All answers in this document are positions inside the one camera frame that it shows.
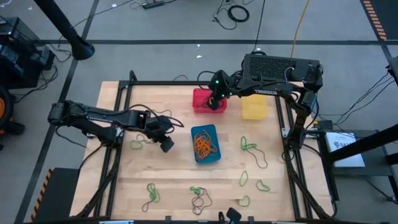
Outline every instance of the concrete floor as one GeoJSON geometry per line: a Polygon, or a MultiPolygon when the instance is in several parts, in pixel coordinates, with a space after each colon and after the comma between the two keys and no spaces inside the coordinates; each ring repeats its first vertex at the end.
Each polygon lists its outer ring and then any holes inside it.
{"type": "MultiPolygon", "coordinates": [[[[72,24],[88,17],[97,0],[58,0],[57,3],[72,24]]],[[[120,0],[100,0],[96,12],[121,4],[120,0]]],[[[129,4],[95,16],[88,32],[88,40],[198,40],[197,44],[155,45],[95,45],[96,53],[89,60],[79,61],[73,73],[67,99],[95,105],[101,82],[127,80],[134,70],[140,80],[171,80],[186,75],[196,80],[202,70],[237,70],[252,44],[202,44],[203,40],[254,40],[262,1],[248,5],[250,20],[238,24],[235,30],[223,30],[212,22],[212,14],[220,1],[179,0],[163,7],[132,11],[129,4]]],[[[260,33],[261,40],[292,40],[305,0],[267,0],[260,33]]],[[[0,8],[0,15],[19,16],[41,39],[60,37],[46,16],[31,0],[13,1],[0,8]]],[[[220,18],[228,23],[226,15],[220,18]]],[[[85,22],[76,30],[83,32],[85,22]]],[[[298,33],[298,40],[377,40],[359,0],[312,0],[298,33]]],[[[288,57],[289,44],[258,45],[268,55],[288,57]]],[[[398,46],[389,46],[393,56],[398,46]]],[[[321,113],[346,111],[368,88],[385,73],[387,60],[379,45],[298,45],[294,57],[321,61],[325,68],[324,87],[319,92],[321,113]]],[[[50,105],[56,102],[70,70],[70,59],[56,63],[58,78],[44,91],[28,96],[15,107],[15,120],[26,125],[21,136],[2,136],[5,145],[0,151],[0,221],[14,222],[24,197],[37,157],[42,148],[49,124],[50,105]]],[[[374,103],[352,115],[345,129],[384,129],[398,122],[396,86],[389,86],[374,103]]],[[[64,128],[60,131],[74,141],[85,144],[81,132],[64,128]]],[[[387,150],[396,152],[397,144],[387,150]]],[[[28,220],[39,194],[45,173],[51,167],[77,168],[84,150],[54,136],[39,175],[25,220],[28,220]]],[[[374,178],[375,183],[392,194],[386,178],[374,178]]],[[[341,201],[337,202],[337,217],[356,222],[398,223],[397,205],[386,202],[381,195],[362,180],[337,178],[341,201]]]]}

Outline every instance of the green rubber band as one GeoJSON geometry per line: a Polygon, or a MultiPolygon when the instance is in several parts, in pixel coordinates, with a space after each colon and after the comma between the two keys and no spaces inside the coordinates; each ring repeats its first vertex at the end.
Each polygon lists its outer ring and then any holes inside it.
{"type": "Polygon", "coordinates": [[[153,202],[155,202],[155,203],[157,203],[157,202],[160,201],[160,194],[159,194],[159,192],[157,191],[157,189],[156,189],[156,187],[155,187],[155,184],[149,183],[149,184],[147,185],[147,190],[148,190],[148,192],[149,192],[149,198],[150,198],[151,201],[153,201],[153,202]]]}
{"type": "Polygon", "coordinates": [[[241,137],[241,149],[243,151],[246,151],[248,149],[253,149],[253,148],[257,147],[257,144],[254,144],[254,143],[247,144],[247,143],[248,143],[248,140],[246,139],[246,137],[242,136],[241,137]]]}
{"type": "Polygon", "coordinates": [[[196,195],[200,195],[200,189],[198,187],[190,187],[189,189],[192,190],[196,195]]]}
{"type": "Polygon", "coordinates": [[[262,192],[269,192],[271,190],[270,187],[262,183],[262,180],[257,180],[256,187],[262,192]]]}
{"type": "Polygon", "coordinates": [[[248,207],[250,205],[250,198],[249,196],[245,195],[242,199],[236,199],[236,203],[240,206],[240,207],[248,207]],[[244,199],[248,199],[248,204],[247,205],[242,205],[241,201],[243,201],[244,199]]]}
{"type": "Polygon", "coordinates": [[[242,172],[241,178],[239,179],[239,185],[240,185],[241,187],[243,187],[243,186],[248,182],[248,180],[249,180],[249,174],[248,174],[248,172],[245,170],[245,171],[242,172]],[[243,174],[246,174],[246,180],[244,180],[244,182],[243,182],[243,184],[242,184],[242,177],[243,177],[243,174]]]}
{"type": "Polygon", "coordinates": [[[141,150],[144,147],[144,145],[136,140],[131,140],[130,142],[130,148],[133,150],[141,150]]]}

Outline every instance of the blue bowl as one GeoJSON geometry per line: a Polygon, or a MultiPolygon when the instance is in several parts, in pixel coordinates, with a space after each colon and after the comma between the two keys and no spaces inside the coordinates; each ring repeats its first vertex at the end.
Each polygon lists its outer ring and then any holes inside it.
{"type": "Polygon", "coordinates": [[[191,135],[192,135],[193,154],[195,155],[195,160],[197,163],[206,164],[206,163],[216,162],[217,160],[221,159],[221,150],[220,150],[220,146],[218,145],[216,126],[214,126],[214,124],[193,127],[193,128],[191,128],[191,135]],[[202,160],[198,160],[197,154],[195,152],[195,148],[193,147],[193,143],[194,143],[195,135],[202,131],[206,131],[210,135],[211,142],[217,148],[217,152],[212,152],[212,153],[214,153],[214,154],[212,154],[214,156],[207,156],[202,160]]]}

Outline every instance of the orange and black tape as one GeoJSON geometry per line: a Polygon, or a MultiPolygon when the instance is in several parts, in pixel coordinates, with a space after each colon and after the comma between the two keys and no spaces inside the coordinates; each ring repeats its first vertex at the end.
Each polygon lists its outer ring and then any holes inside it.
{"type": "Polygon", "coordinates": [[[30,215],[30,222],[33,222],[35,220],[37,211],[39,210],[40,203],[42,202],[43,197],[44,197],[45,188],[49,184],[51,173],[53,171],[54,171],[54,168],[49,169],[49,171],[47,172],[47,175],[45,176],[44,183],[43,183],[42,189],[40,190],[39,197],[37,198],[33,212],[30,215]]]}
{"type": "Polygon", "coordinates": [[[381,25],[379,18],[377,17],[377,14],[373,9],[372,3],[370,1],[363,1],[363,3],[369,13],[374,27],[376,28],[377,34],[379,34],[380,39],[387,40],[386,33],[384,32],[383,26],[381,25]]]}

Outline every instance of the yellow cable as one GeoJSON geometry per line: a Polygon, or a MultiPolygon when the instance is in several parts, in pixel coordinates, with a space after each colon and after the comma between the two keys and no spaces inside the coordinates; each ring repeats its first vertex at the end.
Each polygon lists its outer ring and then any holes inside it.
{"type": "Polygon", "coordinates": [[[300,28],[301,22],[303,21],[304,15],[305,15],[305,13],[306,13],[306,11],[307,11],[308,4],[310,4],[310,1],[311,1],[311,0],[307,0],[307,3],[305,3],[305,7],[304,7],[303,14],[301,15],[300,22],[298,22],[297,29],[296,29],[296,33],[294,34],[294,40],[293,40],[293,46],[292,46],[292,53],[290,54],[290,57],[293,57],[294,46],[295,46],[295,44],[296,44],[297,33],[299,32],[299,28],[300,28]]]}

